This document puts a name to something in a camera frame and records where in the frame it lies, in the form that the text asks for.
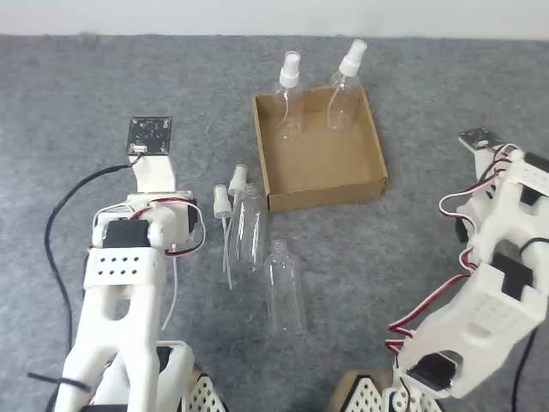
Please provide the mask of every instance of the white spray nozzle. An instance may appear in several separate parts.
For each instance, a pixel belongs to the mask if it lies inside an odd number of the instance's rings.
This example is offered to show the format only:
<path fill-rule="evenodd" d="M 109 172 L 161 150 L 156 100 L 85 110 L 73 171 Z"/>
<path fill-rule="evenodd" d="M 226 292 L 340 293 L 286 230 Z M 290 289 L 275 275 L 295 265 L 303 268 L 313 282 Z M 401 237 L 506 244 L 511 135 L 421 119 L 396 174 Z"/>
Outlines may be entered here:
<path fill-rule="evenodd" d="M 229 184 L 229 195 L 234 197 L 238 192 L 244 193 L 246 190 L 246 179 L 248 178 L 248 167 L 238 163 L 234 168 L 231 183 Z"/>
<path fill-rule="evenodd" d="M 355 77 L 359 71 L 364 52 L 368 48 L 365 41 L 355 39 L 347 55 L 341 60 L 340 72 L 347 77 Z"/>
<path fill-rule="evenodd" d="M 284 65 L 281 69 L 279 82 L 285 88 L 295 88 L 299 82 L 299 61 L 301 56 L 296 51 L 287 51 L 284 56 Z"/>
<path fill-rule="evenodd" d="M 225 185 L 216 185 L 214 187 L 214 218 L 228 219 L 231 216 L 231 203 L 226 193 Z"/>

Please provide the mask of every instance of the clear plastic bottle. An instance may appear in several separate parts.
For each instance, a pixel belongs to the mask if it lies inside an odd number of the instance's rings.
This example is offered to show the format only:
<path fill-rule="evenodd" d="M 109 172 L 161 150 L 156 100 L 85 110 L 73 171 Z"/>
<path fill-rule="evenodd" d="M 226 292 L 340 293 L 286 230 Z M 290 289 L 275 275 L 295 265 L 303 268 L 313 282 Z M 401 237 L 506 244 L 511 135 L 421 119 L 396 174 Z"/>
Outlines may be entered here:
<path fill-rule="evenodd" d="M 233 273 L 252 273 L 261 268 L 266 225 L 265 200 L 254 185 L 247 185 L 245 193 L 234 205 L 229 245 L 229 264 Z"/>
<path fill-rule="evenodd" d="M 279 81 L 273 87 L 276 104 L 275 127 L 280 138 L 293 140 L 301 136 L 303 124 L 303 90 L 299 86 L 299 60 L 296 51 L 287 51 Z"/>
<path fill-rule="evenodd" d="M 298 259 L 284 240 L 275 240 L 265 259 L 267 313 L 271 333 L 298 333 L 306 330 Z"/>
<path fill-rule="evenodd" d="M 357 117 L 360 97 L 360 80 L 357 76 L 367 44 L 356 39 L 339 69 L 332 75 L 332 96 L 326 109 L 326 124 L 333 130 L 348 130 Z"/>

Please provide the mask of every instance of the white wall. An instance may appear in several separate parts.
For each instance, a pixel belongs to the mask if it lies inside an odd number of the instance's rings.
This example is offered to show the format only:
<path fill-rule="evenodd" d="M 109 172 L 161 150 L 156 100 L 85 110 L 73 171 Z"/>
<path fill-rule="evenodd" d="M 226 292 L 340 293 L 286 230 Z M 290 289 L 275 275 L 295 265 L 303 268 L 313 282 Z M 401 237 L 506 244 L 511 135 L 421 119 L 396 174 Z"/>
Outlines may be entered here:
<path fill-rule="evenodd" d="M 547 0 L 0 0 L 0 33 L 549 39 Z"/>

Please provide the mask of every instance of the white robotic arm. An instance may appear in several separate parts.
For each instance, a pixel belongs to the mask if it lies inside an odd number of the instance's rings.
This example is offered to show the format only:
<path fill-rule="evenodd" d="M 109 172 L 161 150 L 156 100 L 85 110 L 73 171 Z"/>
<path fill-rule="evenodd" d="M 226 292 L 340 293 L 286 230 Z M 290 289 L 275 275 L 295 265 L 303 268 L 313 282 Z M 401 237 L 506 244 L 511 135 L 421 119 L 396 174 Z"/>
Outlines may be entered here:
<path fill-rule="evenodd" d="M 211 410 L 224 411 L 208 377 L 200 377 L 196 385 L 190 347 L 180 341 L 157 342 L 166 255 L 195 251 L 206 235 L 192 193 L 175 190 L 168 156 L 171 122 L 131 120 L 128 155 L 131 161 L 140 156 L 133 166 L 138 193 L 94 217 L 81 318 L 63 366 L 63 379 L 96 390 L 61 384 L 56 412 L 185 412 L 191 398 L 204 410 L 209 403 Z M 173 251 L 194 239 L 199 219 L 203 233 L 198 246 Z M 121 302 L 126 313 L 119 313 Z M 200 400 L 191 396 L 201 388 L 208 388 L 208 394 L 203 389 Z"/>
<path fill-rule="evenodd" d="M 456 213 L 445 212 L 442 201 L 441 211 L 457 218 L 456 228 L 468 243 L 460 255 L 466 272 L 389 326 L 406 336 L 386 341 L 395 352 L 393 385 L 379 393 L 371 389 L 370 377 L 362 377 L 355 386 L 369 389 L 355 390 L 344 411 L 438 412 L 436 399 L 467 395 L 546 317 L 549 161 L 501 143 L 484 128 L 463 132 L 460 140 L 474 152 L 480 181 L 446 197 L 472 195 Z M 450 303 L 416 330 L 404 329 L 461 279 L 465 283 Z"/>

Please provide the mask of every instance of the brown cardboard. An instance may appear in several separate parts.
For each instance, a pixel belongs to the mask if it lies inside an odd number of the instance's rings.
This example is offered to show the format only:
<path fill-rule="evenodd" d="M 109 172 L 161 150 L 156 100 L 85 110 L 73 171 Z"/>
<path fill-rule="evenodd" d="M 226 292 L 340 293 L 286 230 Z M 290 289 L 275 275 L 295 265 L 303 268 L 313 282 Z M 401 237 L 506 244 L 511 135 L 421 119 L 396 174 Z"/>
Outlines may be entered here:
<path fill-rule="evenodd" d="M 306 91 L 302 136 L 276 136 L 272 94 L 252 98 L 263 184 L 271 212 L 379 197 L 387 168 L 364 89 L 357 121 L 341 133 L 326 127 L 329 88 Z"/>

